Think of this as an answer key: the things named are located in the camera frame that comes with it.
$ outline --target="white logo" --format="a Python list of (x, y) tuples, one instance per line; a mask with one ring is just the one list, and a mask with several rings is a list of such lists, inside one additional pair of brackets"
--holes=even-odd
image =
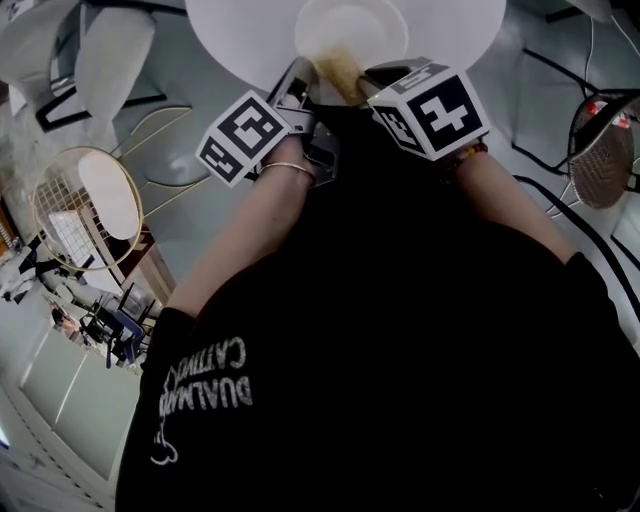
[(407, 125), (404, 124), (402, 121), (398, 121), (395, 115), (382, 114), (382, 117), (384, 117), (385, 121), (387, 121), (389, 127), (393, 131), (393, 134), (396, 136), (398, 140), (402, 142), (406, 142), (407, 144), (411, 144), (412, 146), (418, 145), (416, 140), (407, 133), (408, 131)]
[(425, 115), (434, 112), (436, 116), (438, 116), (438, 119), (431, 123), (431, 127), (436, 132), (439, 132), (445, 126), (449, 126), (450, 124), (453, 125), (456, 131), (462, 130), (462, 128), (464, 128), (462, 118), (469, 114), (464, 106), (458, 107), (452, 112), (447, 112), (444, 108), (444, 105), (440, 101), (440, 98), (429, 100), (420, 108), (422, 109), (422, 112), (425, 113)]

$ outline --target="bracelet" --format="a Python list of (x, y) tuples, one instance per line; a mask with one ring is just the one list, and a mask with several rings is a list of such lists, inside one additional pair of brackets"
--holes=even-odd
[(457, 153), (449, 165), (447, 166), (447, 172), (455, 171), (458, 167), (462, 165), (465, 160), (468, 160), (473, 155), (477, 155), (478, 153), (488, 153), (489, 147), (484, 142), (478, 142), (474, 146), (469, 148), (465, 148), (459, 153)]
[(274, 162), (272, 164), (268, 164), (265, 165), (261, 170), (260, 170), (260, 175), (262, 175), (262, 173), (269, 169), (270, 167), (290, 167), (291, 169), (296, 169), (300, 172), (305, 173), (307, 176), (309, 176), (311, 178), (311, 186), (309, 188), (313, 188), (316, 186), (316, 177), (313, 175), (312, 172), (307, 171), (304, 167), (300, 166), (300, 165), (296, 165), (296, 164), (290, 164), (288, 162)]

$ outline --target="person in background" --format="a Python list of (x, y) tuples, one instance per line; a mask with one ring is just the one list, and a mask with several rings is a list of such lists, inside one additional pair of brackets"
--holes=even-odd
[(602, 278), (479, 141), (430, 166), (332, 112), (338, 180), (285, 139), (158, 319), (116, 510), (628, 507)]
[(57, 304), (51, 304), (51, 318), (56, 330), (67, 338), (71, 338), (80, 330), (78, 323)]
[(36, 236), (28, 245), (20, 247), (16, 255), (0, 266), (0, 296), (5, 301), (20, 303), (33, 287), (36, 279), (40, 279), (47, 272), (58, 270), (62, 266), (62, 263), (55, 259), (44, 262), (37, 261), (37, 250), (40, 243), (40, 238)]

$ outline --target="white bowl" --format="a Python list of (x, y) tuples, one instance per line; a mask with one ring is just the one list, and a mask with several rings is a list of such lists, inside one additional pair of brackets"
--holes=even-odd
[(298, 14), (295, 46), (311, 60), (344, 46), (365, 70), (404, 58), (409, 29), (388, 0), (311, 0)]

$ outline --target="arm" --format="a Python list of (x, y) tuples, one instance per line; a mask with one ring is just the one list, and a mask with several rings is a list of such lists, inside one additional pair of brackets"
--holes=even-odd
[[(313, 172), (296, 137), (283, 140), (267, 161), (300, 165)], [(310, 185), (310, 176), (302, 171), (267, 169), (167, 306), (195, 318), (227, 280), (277, 251), (298, 221)]]
[(486, 153), (465, 160), (456, 181), (476, 212), (485, 220), (509, 226), (537, 240), (562, 263), (577, 252), (558, 226), (538, 207), (520, 184)]

